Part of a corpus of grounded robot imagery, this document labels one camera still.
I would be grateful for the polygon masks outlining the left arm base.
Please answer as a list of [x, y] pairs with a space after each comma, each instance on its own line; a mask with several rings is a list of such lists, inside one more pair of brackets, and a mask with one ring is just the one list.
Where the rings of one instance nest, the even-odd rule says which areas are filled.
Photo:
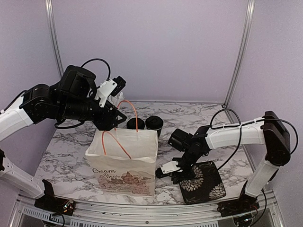
[[34, 206], [43, 210], [52, 211], [56, 214], [72, 216], [75, 207], [73, 199], [56, 197], [52, 184], [44, 179], [42, 182], [44, 185], [43, 194], [40, 198], [35, 199]]

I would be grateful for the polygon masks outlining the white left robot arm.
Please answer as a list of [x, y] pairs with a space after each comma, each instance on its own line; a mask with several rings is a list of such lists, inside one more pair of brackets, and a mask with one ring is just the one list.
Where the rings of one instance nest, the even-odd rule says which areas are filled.
[[77, 120], [79, 125], [92, 122], [100, 131], [109, 131], [126, 120], [117, 107], [108, 101], [126, 85], [118, 76], [107, 78], [100, 85], [96, 75], [84, 67], [70, 65], [59, 82], [53, 85], [38, 84], [22, 91], [0, 113], [0, 142], [13, 148], [14, 154], [25, 150], [29, 160], [33, 154], [30, 139], [44, 137], [42, 128], [31, 129], [46, 119], [56, 121], [60, 129], [65, 120]]

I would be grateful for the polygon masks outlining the black paper coffee cup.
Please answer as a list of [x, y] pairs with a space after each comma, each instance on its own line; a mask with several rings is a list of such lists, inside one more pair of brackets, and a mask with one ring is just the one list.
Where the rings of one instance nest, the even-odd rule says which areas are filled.
[[145, 120], [146, 129], [156, 131], [158, 137], [161, 134], [163, 125], [164, 121], [158, 116], [150, 116]]

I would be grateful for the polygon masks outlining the black floral square plate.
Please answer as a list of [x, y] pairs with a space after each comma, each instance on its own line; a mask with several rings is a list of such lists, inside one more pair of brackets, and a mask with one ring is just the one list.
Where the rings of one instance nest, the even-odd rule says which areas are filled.
[[198, 204], [226, 196], [226, 190], [213, 161], [196, 163], [192, 167], [193, 180], [179, 182], [185, 204]]

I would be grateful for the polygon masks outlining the cream bear paper bag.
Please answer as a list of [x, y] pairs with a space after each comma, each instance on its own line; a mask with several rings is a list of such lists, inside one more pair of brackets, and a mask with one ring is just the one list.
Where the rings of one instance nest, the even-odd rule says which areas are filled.
[[154, 196], [158, 136], [152, 130], [95, 132], [85, 157], [107, 193]]

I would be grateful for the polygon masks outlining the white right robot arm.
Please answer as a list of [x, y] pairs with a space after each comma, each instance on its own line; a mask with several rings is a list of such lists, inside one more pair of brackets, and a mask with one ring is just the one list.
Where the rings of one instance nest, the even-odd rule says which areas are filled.
[[193, 134], [176, 129], [168, 144], [183, 155], [164, 164], [161, 170], [178, 180], [193, 180], [191, 167], [212, 150], [231, 146], [246, 149], [263, 146], [265, 154], [245, 184], [244, 194], [235, 200], [236, 210], [244, 212], [280, 167], [290, 161], [298, 143], [298, 133], [293, 124], [280, 119], [273, 111], [266, 111], [263, 116], [245, 122], [238, 120], [237, 123], [221, 126], [203, 125]]

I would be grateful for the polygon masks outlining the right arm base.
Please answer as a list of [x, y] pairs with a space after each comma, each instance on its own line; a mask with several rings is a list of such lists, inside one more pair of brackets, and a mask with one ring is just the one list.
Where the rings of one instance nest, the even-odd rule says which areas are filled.
[[258, 210], [257, 197], [248, 196], [245, 193], [245, 186], [242, 188], [239, 198], [222, 201], [218, 203], [217, 211], [222, 217], [238, 215], [253, 210]]

